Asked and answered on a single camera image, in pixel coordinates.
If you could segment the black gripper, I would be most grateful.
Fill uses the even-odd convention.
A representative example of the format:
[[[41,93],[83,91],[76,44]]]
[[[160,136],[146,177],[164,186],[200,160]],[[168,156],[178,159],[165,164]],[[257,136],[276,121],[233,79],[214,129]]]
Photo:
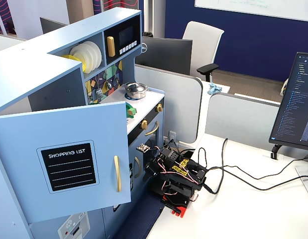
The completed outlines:
[[[173,150],[171,147],[163,148],[156,159],[152,160],[146,165],[143,182],[146,182],[152,176],[165,172],[165,169],[172,169],[173,166],[177,166],[176,161],[178,158],[178,152]]]

